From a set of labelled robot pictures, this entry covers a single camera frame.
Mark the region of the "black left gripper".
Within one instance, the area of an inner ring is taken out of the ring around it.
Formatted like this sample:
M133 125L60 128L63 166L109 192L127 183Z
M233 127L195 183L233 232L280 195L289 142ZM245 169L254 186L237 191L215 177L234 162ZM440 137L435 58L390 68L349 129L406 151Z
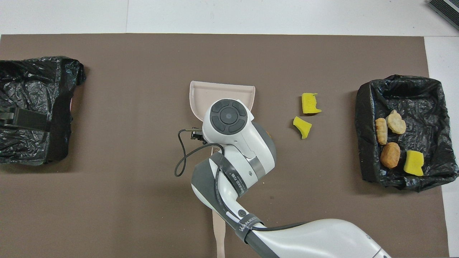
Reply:
M22 108L0 111L1 127L17 127L36 131L49 131L48 116Z

